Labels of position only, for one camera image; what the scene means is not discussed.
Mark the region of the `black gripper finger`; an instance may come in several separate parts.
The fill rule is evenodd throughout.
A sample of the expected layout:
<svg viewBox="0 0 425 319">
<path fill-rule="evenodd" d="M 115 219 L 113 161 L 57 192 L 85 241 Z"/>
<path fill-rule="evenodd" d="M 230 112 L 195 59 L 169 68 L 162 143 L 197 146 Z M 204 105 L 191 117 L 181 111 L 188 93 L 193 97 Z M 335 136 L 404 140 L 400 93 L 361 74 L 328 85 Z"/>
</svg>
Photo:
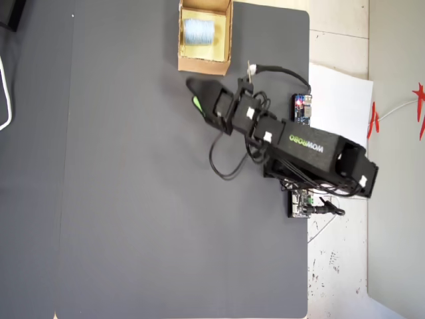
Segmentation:
<svg viewBox="0 0 425 319">
<path fill-rule="evenodd" d="M 188 77 L 186 86 L 196 97 L 215 97 L 219 95 L 222 89 L 222 84 L 217 80 L 205 80 L 195 77 Z"/>
<path fill-rule="evenodd" d="M 193 96 L 192 103 L 200 112 L 203 120 L 210 126 L 213 125 L 213 106 L 209 98 Z"/>
</svg>

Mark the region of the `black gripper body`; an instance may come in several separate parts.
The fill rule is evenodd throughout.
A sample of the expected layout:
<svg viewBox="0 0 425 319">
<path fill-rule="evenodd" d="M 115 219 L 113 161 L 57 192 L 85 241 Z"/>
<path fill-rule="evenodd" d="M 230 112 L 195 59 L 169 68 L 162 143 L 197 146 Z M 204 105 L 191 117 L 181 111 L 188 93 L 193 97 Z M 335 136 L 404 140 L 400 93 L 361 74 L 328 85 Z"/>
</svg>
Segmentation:
<svg viewBox="0 0 425 319">
<path fill-rule="evenodd" d="M 205 98 L 205 122 L 226 135 L 231 135 L 234 94 L 224 86 L 207 86 Z"/>
</svg>

